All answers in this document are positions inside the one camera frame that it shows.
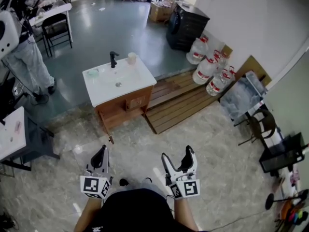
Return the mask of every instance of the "sink vanity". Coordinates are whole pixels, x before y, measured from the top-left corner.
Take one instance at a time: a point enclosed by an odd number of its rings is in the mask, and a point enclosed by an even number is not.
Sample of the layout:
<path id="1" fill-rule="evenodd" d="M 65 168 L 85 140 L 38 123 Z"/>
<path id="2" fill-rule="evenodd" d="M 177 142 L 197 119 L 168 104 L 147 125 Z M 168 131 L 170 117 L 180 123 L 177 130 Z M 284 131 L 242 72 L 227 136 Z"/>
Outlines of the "sink vanity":
<path id="1" fill-rule="evenodd" d="M 86 88 L 110 141 L 110 128 L 146 113 L 156 80 L 137 56 L 134 64 L 118 60 L 83 72 Z"/>

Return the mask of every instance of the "white device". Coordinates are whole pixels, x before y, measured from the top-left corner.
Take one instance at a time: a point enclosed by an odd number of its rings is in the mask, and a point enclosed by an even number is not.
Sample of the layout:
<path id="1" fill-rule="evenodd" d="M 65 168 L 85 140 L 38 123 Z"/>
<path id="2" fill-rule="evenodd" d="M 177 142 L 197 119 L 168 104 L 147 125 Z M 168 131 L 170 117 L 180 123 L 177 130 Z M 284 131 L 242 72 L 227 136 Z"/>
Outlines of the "white device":
<path id="1" fill-rule="evenodd" d="M 19 44 L 21 25 L 9 11 L 0 12 L 0 59 L 12 52 Z"/>
<path id="2" fill-rule="evenodd" d="M 172 190 L 175 199 L 183 199 L 200 195 L 197 179 L 197 157 L 188 145 L 181 166 L 175 169 L 169 157 L 163 153 L 162 162 L 166 172 L 166 185 Z"/>
<path id="3" fill-rule="evenodd" d="M 108 148 L 103 145 L 86 165 L 85 175 L 80 177 L 81 192 L 89 198 L 106 199 L 112 185 L 109 166 Z"/>

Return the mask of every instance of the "gray epoxy floor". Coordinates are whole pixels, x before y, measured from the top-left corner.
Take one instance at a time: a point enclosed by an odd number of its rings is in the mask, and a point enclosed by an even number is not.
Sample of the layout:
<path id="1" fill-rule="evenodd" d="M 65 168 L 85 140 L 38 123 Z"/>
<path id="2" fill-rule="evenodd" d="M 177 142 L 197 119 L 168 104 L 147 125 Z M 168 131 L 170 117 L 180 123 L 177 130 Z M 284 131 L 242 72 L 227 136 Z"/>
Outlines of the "gray epoxy floor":
<path id="1" fill-rule="evenodd" d="M 73 231 L 87 201 L 80 192 L 79 176 L 85 159 L 103 144 L 110 149 L 111 191 L 119 188 L 123 177 L 130 183 L 150 177 L 166 194 L 161 154 L 177 165 L 190 145 L 197 155 L 201 183 L 201 195 L 189 199 L 198 226 L 208 231 L 218 228 L 216 232 L 274 231 L 275 206 L 269 211 L 264 207 L 273 179 L 259 165 L 263 146 L 259 141 L 238 146 L 250 130 L 245 125 L 233 127 L 217 102 L 159 135 L 140 116 L 112 130 L 115 145 L 108 142 L 88 106 L 58 117 L 50 128 L 60 160 L 39 158 L 31 172 L 0 177 L 1 203 L 17 219 L 20 232 Z M 168 203 L 173 208 L 171 199 Z"/>
<path id="2" fill-rule="evenodd" d="M 48 71 L 57 79 L 58 90 L 46 105 L 20 102 L 39 122 L 90 102 L 82 71 L 110 62 L 110 51 L 119 53 L 118 59 L 137 53 L 154 77 L 193 67 L 184 52 L 169 47 L 167 26 L 148 21 L 149 3 L 79 0 L 72 6 L 73 49 L 69 43 L 61 44 L 54 57 L 48 58 L 43 43 L 39 44 Z"/>

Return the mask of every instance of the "marble tile floor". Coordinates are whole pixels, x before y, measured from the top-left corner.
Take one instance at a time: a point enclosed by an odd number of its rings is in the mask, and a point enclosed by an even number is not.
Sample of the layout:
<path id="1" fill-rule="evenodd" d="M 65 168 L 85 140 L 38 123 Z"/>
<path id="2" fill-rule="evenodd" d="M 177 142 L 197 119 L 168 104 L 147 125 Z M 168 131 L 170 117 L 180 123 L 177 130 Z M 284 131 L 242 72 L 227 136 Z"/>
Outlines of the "marble tile floor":
<path id="1" fill-rule="evenodd" d="M 143 117 L 126 122 L 112 130 L 115 145 L 108 142 L 87 106 L 68 111 L 50 128 L 60 160 L 43 157 L 32 163 L 31 172 L 1 176 L 1 202 L 17 219 L 21 232 L 73 231 L 87 201 L 79 191 L 79 176 L 86 159 L 103 144 L 110 149 L 113 190 L 122 177 L 131 183 L 150 177 L 166 194 L 161 153 L 178 165 L 190 145 L 198 156 L 201 181 L 201 195 L 190 199 L 199 227 L 216 232 L 274 231 L 274 212 L 264 209 L 272 179 L 258 162 L 262 144 L 238 146 L 249 129 L 234 128 L 217 102 L 160 135 Z M 168 203 L 173 208 L 171 199 Z"/>

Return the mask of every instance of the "cardboard box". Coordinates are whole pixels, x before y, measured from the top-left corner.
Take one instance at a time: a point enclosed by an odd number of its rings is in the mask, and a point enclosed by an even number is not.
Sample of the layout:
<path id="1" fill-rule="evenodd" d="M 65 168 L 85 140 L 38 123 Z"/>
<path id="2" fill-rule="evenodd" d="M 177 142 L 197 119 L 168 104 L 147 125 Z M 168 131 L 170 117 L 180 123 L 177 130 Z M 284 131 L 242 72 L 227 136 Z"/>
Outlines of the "cardboard box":
<path id="1" fill-rule="evenodd" d="M 151 2 L 150 4 L 150 11 L 149 11 L 149 18 L 154 22 L 161 22 L 169 20 L 170 15 L 174 9 L 174 2 L 175 0 L 164 0 L 171 4 L 170 8 L 160 7 L 155 2 Z"/>

